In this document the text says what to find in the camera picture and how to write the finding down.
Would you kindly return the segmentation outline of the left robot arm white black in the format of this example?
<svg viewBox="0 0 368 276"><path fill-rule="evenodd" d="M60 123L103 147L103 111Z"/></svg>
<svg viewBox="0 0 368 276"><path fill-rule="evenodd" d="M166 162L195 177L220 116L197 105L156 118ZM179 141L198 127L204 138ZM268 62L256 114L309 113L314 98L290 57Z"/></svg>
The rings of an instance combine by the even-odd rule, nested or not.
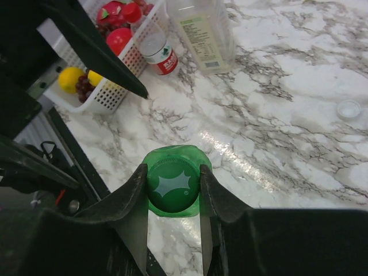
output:
<svg viewBox="0 0 368 276"><path fill-rule="evenodd" d="M81 61L142 98L146 87L119 61L78 1L1 2L1 171L21 174L9 185L20 192L76 189L78 183L14 138L41 109L30 91L44 89L60 57L38 28L52 20Z"/></svg>

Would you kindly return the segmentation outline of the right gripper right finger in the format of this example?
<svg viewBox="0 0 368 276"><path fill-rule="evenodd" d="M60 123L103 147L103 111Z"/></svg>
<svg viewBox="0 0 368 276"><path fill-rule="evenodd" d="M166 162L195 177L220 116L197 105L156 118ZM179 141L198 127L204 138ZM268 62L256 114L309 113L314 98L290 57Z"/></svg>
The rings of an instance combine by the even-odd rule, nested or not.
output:
<svg viewBox="0 0 368 276"><path fill-rule="evenodd" d="M254 209L200 167L205 275L366 275L367 212Z"/></svg>

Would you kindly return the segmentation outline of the blue white bottle cap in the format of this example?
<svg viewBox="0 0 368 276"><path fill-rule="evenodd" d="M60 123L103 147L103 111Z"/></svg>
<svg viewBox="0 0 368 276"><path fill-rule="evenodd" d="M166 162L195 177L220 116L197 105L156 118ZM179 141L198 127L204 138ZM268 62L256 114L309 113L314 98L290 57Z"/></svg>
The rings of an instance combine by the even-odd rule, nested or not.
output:
<svg viewBox="0 0 368 276"><path fill-rule="evenodd" d="M360 115L361 106L354 100L345 100L337 105L336 111L339 118L352 120Z"/></svg>

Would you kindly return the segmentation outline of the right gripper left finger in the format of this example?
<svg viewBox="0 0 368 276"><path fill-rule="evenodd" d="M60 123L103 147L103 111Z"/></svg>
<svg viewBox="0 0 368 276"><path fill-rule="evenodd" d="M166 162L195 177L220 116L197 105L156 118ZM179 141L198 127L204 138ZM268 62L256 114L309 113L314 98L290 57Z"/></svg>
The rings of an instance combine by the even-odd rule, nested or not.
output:
<svg viewBox="0 0 368 276"><path fill-rule="evenodd" d="M147 166L74 217L51 209L1 212L2 275L160 275L147 247Z"/></svg>

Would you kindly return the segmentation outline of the small green bottle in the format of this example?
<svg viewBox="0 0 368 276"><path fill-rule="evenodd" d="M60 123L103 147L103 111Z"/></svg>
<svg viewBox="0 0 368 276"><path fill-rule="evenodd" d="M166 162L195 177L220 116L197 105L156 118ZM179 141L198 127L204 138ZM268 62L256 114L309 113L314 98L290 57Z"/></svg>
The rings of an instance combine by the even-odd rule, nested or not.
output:
<svg viewBox="0 0 368 276"><path fill-rule="evenodd" d="M173 155L184 157L190 160L191 162L193 162L194 165L198 167L200 175L201 175L200 167L202 165L206 165L210 169L212 169L212 164L209 158L207 157L207 155L202 150L200 150L198 147L194 145L171 145L168 147L162 147L162 148L155 149L149 152L144 157L142 163L147 165L147 173L148 173L149 168L159 159L167 157L167 156L173 156ZM197 200L195 201L193 206L189 208L189 210L195 211L194 216L199 214L200 212L199 195L198 195ZM180 216L180 217L175 216L175 217L169 217L169 218L183 218L183 217L194 217L194 216Z"/></svg>

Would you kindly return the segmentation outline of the green bottle cap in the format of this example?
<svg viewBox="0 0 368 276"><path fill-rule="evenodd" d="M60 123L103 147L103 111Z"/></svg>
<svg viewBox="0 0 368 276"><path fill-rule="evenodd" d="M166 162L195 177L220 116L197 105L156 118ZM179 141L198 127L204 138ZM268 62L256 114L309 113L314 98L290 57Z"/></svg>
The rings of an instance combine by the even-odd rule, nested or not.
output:
<svg viewBox="0 0 368 276"><path fill-rule="evenodd" d="M200 192L200 172L190 160L181 156L159 159L148 170L149 208L158 216L194 216L190 211Z"/></svg>

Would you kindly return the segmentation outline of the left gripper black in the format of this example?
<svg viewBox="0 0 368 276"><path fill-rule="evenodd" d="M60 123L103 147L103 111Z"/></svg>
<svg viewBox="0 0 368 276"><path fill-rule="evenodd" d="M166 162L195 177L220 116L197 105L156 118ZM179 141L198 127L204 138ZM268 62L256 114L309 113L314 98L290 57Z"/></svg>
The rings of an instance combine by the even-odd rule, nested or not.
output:
<svg viewBox="0 0 368 276"><path fill-rule="evenodd" d="M109 48L79 1L1 1L1 94L42 93L56 81L59 58L37 30L47 19L87 68L148 98L146 87Z"/></svg>

